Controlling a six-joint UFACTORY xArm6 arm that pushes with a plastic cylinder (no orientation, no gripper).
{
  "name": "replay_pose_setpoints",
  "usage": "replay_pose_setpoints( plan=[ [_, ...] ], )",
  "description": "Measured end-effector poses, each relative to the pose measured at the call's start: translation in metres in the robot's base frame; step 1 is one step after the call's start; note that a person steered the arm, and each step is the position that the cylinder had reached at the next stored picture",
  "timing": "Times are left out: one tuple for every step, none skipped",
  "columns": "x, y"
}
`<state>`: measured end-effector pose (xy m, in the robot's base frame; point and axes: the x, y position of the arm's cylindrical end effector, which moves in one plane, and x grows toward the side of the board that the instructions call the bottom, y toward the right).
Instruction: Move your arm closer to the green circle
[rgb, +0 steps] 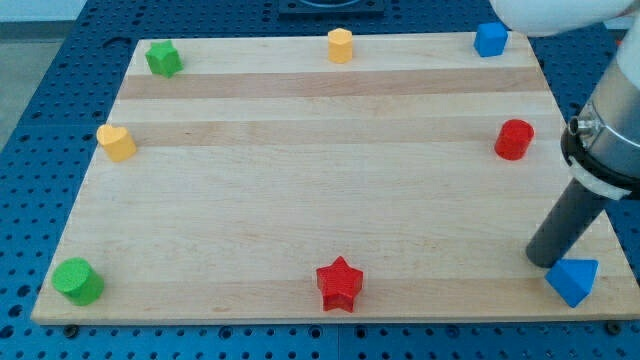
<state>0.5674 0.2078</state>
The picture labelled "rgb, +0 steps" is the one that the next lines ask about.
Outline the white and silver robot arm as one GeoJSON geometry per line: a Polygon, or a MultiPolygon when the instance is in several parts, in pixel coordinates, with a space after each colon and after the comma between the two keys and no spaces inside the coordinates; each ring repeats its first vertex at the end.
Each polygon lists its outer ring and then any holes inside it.
{"type": "MultiPolygon", "coordinates": [[[[639,13],[633,0],[491,0],[509,28],[545,37],[639,13]]],[[[568,132],[578,143],[567,154],[571,172],[592,192],[614,200],[639,197],[639,20],[568,132]]]]}

